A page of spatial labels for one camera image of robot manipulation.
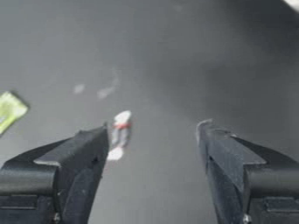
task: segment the gray floor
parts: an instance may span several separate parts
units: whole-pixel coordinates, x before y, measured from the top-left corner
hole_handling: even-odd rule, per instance
[[[0,139],[1,159],[124,109],[135,115],[90,224],[216,222],[193,136],[201,119],[299,158],[295,15],[276,0],[251,2],[1,1],[0,91],[30,105]]]

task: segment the screw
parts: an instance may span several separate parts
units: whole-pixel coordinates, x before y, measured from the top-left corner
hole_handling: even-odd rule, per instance
[[[251,223],[251,221],[252,221],[251,216],[248,214],[244,214],[244,216],[243,216],[243,223],[248,224],[248,223]]]

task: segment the green block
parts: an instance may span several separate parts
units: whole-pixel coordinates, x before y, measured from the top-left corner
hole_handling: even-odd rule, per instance
[[[5,92],[0,95],[0,135],[26,111],[28,107],[12,93]]]

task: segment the white speck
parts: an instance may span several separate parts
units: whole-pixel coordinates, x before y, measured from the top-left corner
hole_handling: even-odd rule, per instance
[[[118,76],[117,76],[117,70],[114,68],[112,68],[112,73],[114,75],[114,78],[112,80],[110,86],[101,88],[97,91],[97,98],[100,100],[105,99],[109,95],[112,95],[117,91],[117,86],[118,86],[120,80],[118,80]]]
[[[106,161],[117,161],[124,156],[124,149],[116,147],[106,155]]]
[[[84,90],[85,90],[85,85],[84,85],[84,84],[78,84],[78,85],[76,85],[76,86],[73,87],[73,89],[72,89],[72,93],[73,93],[74,95],[78,95],[78,94],[81,94],[81,93],[84,92]]]

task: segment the debris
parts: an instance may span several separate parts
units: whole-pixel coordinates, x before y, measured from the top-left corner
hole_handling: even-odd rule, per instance
[[[114,117],[112,130],[112,150],[108,153],[106,160],[117,161],[124,156],[124,149],[128,145],[132,132],[132,113],[124,111]]]
[[[0,95],[0,135],[28,111],[21,100],[9,92]]]

